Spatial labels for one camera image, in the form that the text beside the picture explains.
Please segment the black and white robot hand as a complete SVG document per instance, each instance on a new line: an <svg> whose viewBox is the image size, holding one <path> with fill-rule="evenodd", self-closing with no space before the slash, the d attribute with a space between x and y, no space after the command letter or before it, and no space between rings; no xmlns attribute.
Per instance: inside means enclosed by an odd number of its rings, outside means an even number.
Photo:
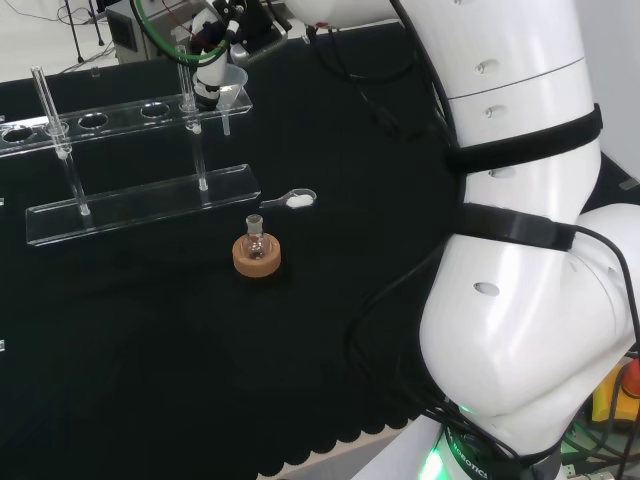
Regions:
<svg viewBox="0 0 640 480"><path fill-rule="evenodd" d="M227 66L246 66L262 54L286 42L291 23L270 1L206 1L193 17L189 49L204 55L226 43L224 52L211 62L192 69L194 95L199 106L217 106Z"/></svg>

